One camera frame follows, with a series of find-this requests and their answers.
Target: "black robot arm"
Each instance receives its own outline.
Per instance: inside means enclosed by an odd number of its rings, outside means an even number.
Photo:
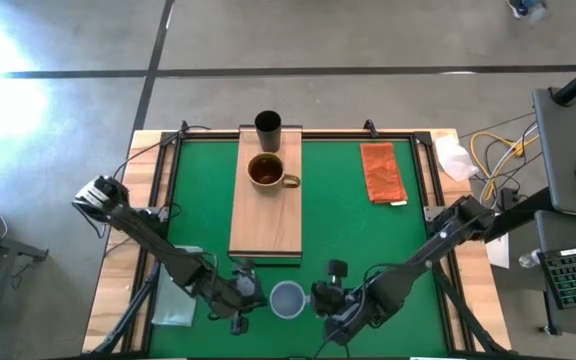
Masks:
[[[334,284],[323,286],[321,282],[313,285],[312,306],[318,315],[326,317],[326,338],[343,346],[366,325],[381,326],[403,307],[413,283],[421,275],[458,245],[484,238],[493,220],[491,210],[471,196],[462,197],[429,224],[429,240],[405,263],[385,266],[353,290],[343,290]],[[335,288],[343,296],[331,296]],[[452,296],[451,300],[460,301]],[[469,311],[466,306],[461,310]]]
[[[72,203],[86,216],[124,231],[148,250],[165,265],[177,286],[189,296],[206,301],[212,311],[211,319],[230,318],[242,325],[233,326],[234,334],[246,331],[247,321],[241,314],[267,304],[252,265],[237,266],[233,279],[219,276],[215,266],[205,260],[205,254],[175,248],[164,240],[164,227],[157,214],[131,208],[128,190],[117,180],[97,177],[77,193]]]

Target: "mug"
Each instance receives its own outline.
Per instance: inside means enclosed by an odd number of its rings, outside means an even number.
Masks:
[[[301,185],[298,177],[286,174],[283,161],[272,153],[253,157],[248,163],[248,177],[257,191],[268,195],[282,188],[298,188]]]

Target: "table frame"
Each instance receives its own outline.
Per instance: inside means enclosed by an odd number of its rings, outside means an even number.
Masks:
[[[441,181],[439,180],[439,169],[437,167],[434,147],[432,143],[432,134],[437,135],[437,130],[381,130],[379,132],[376,131],[372,122],[366,122],[365,129],[367,130],[359,130],[359,129],[335,129],[335,130],[304,130],[303,132],[303,140],[310,141],[310,140],[364,140],[364,141],[397,141],[397,140],[404,140],[408,141],[411,145],[412,154],[414,157],[414,165],[415,165],[415,175],[418,181],[418,189],[419,189],[419,196],[423,206],[433,206],[433,205],[444,205],[444,193],[441,188]],[[447,133],[454,134],[454,130],[448,130]],[[148,199],[148,206],[156,206],[157,199],[162,198],[160,194],[163,194],[163,186],[162,182],[165,183],[166,179],[164,177],[164,173],[168,165],[170,166],[170,173],[167,179],[168,184],[174,184],[179,171],[179,163],[181,161],[181,147],[182,144],[186,141],[233,141],[238,139],[239,131],[238,130],[210,130],[210,131],[195,131],[190,130],[187,125],[184,124],[182,126],[182,130],[177,132],[162,132],[160,135],[161,143],[158,145],[157,156],[156,156],[156,163],[154,168],[153,174],[153,181],[151,183],[150,188],[150,196]],[[422,162],[422,158],[420,156],[419,149],[423,149],[426,153],[425,162]],[[139,172],[141,175],[145,175],[144,171]],[[165,202],[169,204],[172,199],[174,198],[174,186],[168,186],[165,189]],[[141,188],[141,194],[144,195],[146,191]],[[424,216],[423,208],[420,209],[420,216]],[[144,284],[144,279],[146,275],[146,269],[148,268],[148,264],[153,264],[156,262],[153,261],[154,259],[152,256],[149,256],[143,249],[140,249],[139,256],[137,259],[136,264],[136,271],[135,276],[133,279],[133,286],[132,286],[132,294],[131,299],[134,299],[135,296],[145,299],[144,296],[138,296],[139,294],[143,293],[141,291],[142,284]],[[446,261],[442,264],[443,270],[447,270],[451,283],[456,287],[458,290],[460,298],[464,299],[464,292],[461,284],[461,279],[459,276],[459,267],[457,264],[457,257],[454,253],[450,254]],[[447,304],[446,298],[441,290],[437,289],[437,296],[438,296],[438,303],[440,306],[440,313],[442,317],[442,324],[443,324],[443,333],[444,333],[444,341],[446,344],[447,350],[452,354],[457,354],[460,352],[459,349],[465,349],[469,353],[473,353],[475,351],[475,347],[479,347],[479,344],[473,341],[472,333],[465,325],[464,321],[457,317],[455,314],[455,310],[451,305]],[[125,321],[128,326],[125,327],[125,332],[123,333],[123,341],[121,344],[121,352],[124,355],[129,354],[138,354],[139,356],[147,356],[150,346],[150,338],[152,335],[152,328],[153,326],[150,324],[148,319],[152,318],[153,309],[154,309],[154,296],[150,296],[147,301],[147,305],[145,306],[145,317],[141,316],[143,314],[139,314],[137,319],[135,319],[136,311],[132,314],[132,319],[128,319],[129,321]],[[130,308],[139,309],[140,304],[134,306],[135,304],[131,303]],[[139,335],[139,332],[142,332],[141,339],[136,337]],[[135,346],[133,339],[140,341],[138,346]]]
[[[374,126],[370,125],[372,122],[367,122],[365,128],[372,127],[374,130]],[[172,147],[174,150],[173,160],[172,160],[172,168],[170,171],[170,178],[169,178],[169,186],[168,190],[166,191],[166,204],[171,204],[172,200],[174,199],[174,192],[175,186],[174,181],[177,179],[179,175],[179,163],[181,160],[181,147],[185,141],[192,141],[192,140],[237,140],[239,138],[239,132],[232,132],[232,131],[205,131],[205,132],[188,132],[182,128],[181,132],[176,133],[164,133],[162,134],[162,140],[166,140],[166,138],[172,137],[172,139],[165,141],[162,143],[162,146],[159,148],[159,154],[157,156],[157,163],[155,165],[155,175],[153,186],[151,188],[150,206],[156,206],[154,203],[156,200],[156,194],[159,193],[159,186],[161,182],[161,177],[163,173],[163,165],[164,165],[164,158],[166,156],[166,151],[168,148]],[[439,171],[436,165],[435,153],[432,143],[432,137],[429,132],[422,132],[422,131],[415,131],[415,132],[357,132],[357,131],[308,131],[305,130],[302,134],[303,141],[310,141],[310,140],[405,140],[408,141],[410,144],[412,154],[414,157],[414,165],[415,165],[415,177],[418,183],[419,189],[419,197],[421,199],[423,206],[429,206],[428,196],[426,193],[426,186],[423,179],[423,173],[421,171],[421,163],[420,163],[420,155],[418,151],[418,146],[421,145],[425,147],[426,155],[428,157],[428,164],[430,166],[430,176],[432,179],[433,190],[436,197],[436,203],[439,206],[445,205],[443,199],[443,192],[441,190],[441,184],[439,183]],[[424,216],[423,207],[419,209],[420,216]],[[139,258],[137,259],[137,271],[135,272],[135,277],[133,280],[133,299],[138,292],[140,284],[144,281],[146,263],[147,263],[147,254],[146,251],[142,248],[139,252]],[[449,267],[449,276],[451,283],[455,285],[458,293],[460,296],[463,297],[463,288],[461,285],[461,279],[459,276],[458,265],[457,265],[457,257],[454,251],[451,251],[450,254],[447,256],[447,264]],[[151,294],[156,293],[157,283],[152,287]],[[444,294],[441,292],[439,288],[436,288],[437,300],[439,303],[440,315],[441,315],[441,322],[443,327],[444,333],[444,342],[449,352],[455,350],[455,339],[452,327],[450,326],[450,317],[448,314],[448,305],[446,302],[446,298]],[[150,350],[150,339],[152,336],[152,328],[153,325],[148,321],[148,319],[152,318],[154,312],[154,303],[155,303],[155,296],[150,296],[147,303],[146,308],[146,324],[144,327],[142,342],[140,350],[148,353]],[[462,328],[462,336],[465,340],[466,350],[474,350],[474,341],[472,338],[472,334],[470,330],[467,328],[466,324],[461,321],[461,328]],[[134,334],[134,321],[131,322],[129,328],[126,332],[125,341],[122,344],[123,351],[129,351],[132,347],[132,335]]]

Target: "plastic cup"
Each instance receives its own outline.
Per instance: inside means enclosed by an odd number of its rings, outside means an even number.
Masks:
[[[278,317],[285,320],[296,318],[306,307],[310,299],[304,290],[294,281],[277,283],[270,292],[270,308]]]

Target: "table leg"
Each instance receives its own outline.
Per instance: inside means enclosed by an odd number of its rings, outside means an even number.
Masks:
[[[550,290],[546,290],[543,292],[544,294],[544,305],[546,306],[546,320],[548,321],[548,325],[544,326],[542,329],[548,335],[553,336],[560,336],[561,330],[559,326],[557,326],[557,319],[554,314],[554,309],[556,308],[555,299],[553,299]]]

